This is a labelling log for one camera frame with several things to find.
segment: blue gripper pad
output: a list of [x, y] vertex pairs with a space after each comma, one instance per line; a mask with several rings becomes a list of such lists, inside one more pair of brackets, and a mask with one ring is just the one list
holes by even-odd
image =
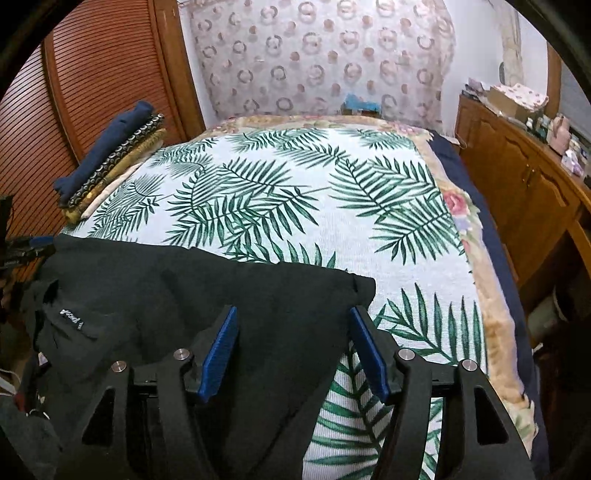
[[382, 403], [386, 403], [391, 393], [388, 386], [388, 369], [356, 307], [351, 309], [349, 335], [351, 340], [353, 340], [359, 360], [361, 360], [361, 365], [363, 366], [363, 371], [368, 379], [372, 393]]
[[230, 308], [203, 362], [201, 384], [197, 391], [197, 395], [203, 403], [207, 403], [222, 384], [223, 375], [234, 349], [236, 337], [238, 337], [238, 315], [236, 312], [236, 307]]

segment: patterned folded fabric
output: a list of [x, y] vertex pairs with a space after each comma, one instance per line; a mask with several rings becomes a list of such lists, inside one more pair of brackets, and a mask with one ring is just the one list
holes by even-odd
[[133, 150], [131, 150], [116, 165], [114, 165], [108, 173], [105, 174], [104, 178], [98, 181], [97, 185], [81, 198], [78, 205], [72, 208], [62, 209], [66, 221], [71, 225], [77, 224], [80, 221], [82, 213], [103, 192], [105, 187], [123, 175], [131, 166], [136, 163], [143, 163], [150, 158], [152, 154], [162, 146], [165, 136], [166, 130], [161, 128], [133, 148]]
[[127, 153], [129, 153], [141, 141], [146, 139], [146, 137], [155, 132], [160, 127], [163, 120], [164, 115], [161, 113], [153, 116], [143, 127], [136, 130], [125, 142], [118, 146], [117, 149], [106, 158], [103, 164], [89, 177], [89, 179], [82, 184], [82, 187], [72, 195], [67, 206], [69, 208], [74, 208], [78, 205], [82, 200], [82, 197], [89, 193], [93, 187], [105, 178], [111, 169], [117, 165]]

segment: wooden door frame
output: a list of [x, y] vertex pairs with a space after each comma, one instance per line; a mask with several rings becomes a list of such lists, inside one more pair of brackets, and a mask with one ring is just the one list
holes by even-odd
[[560, 109], [560, 89], [562, 87], [562, 59], [560, 55], [548, 45], [548, 104], [544, 113], [550, 118], [554, 118]]
[[205, 131], [205, 122], [184, 43], [177, 0], [148, 0], [152, 31], [163, 76], [170, 86], [171, 103], [178, 110], [184, 140], [191, 140]]

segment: yellow folded fabric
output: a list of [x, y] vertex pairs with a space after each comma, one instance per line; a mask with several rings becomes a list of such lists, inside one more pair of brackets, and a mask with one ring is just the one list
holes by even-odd
[[66, 221], [75, 225], [80, 222], [82, 212], [84, 212], [88, 206], [97, 198], [105, 187], [118, 178], [123, 172], [125, 172], [130, 166], [145, 161], [149, 158], [156, 150], [158, 150], [163, 143], [164, 137], [166, 136], [166, 129], [161, 128], [156, 130], [152, 135], [146, 138], [143, 142], [139, 143], [132, 151], [124, 156], [117, 165], [102, 179], [90, 192], [88, 192], [78, 205], [74, 208], [64, 208], [62, 213], [66, 218]]

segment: cardboard box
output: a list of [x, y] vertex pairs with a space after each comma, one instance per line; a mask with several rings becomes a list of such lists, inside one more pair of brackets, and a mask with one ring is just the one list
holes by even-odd
[[[511, 116], [522, 123], [526, 123], [528, 117], [535, 118], [548, 102], [547, 97], [540, 96], [519, 83], [511, 88], [492, 86], [487, 92], [486, 98], [504, 115]], [[519, 103], [519, 99], [522, 98], [527, 106]]]

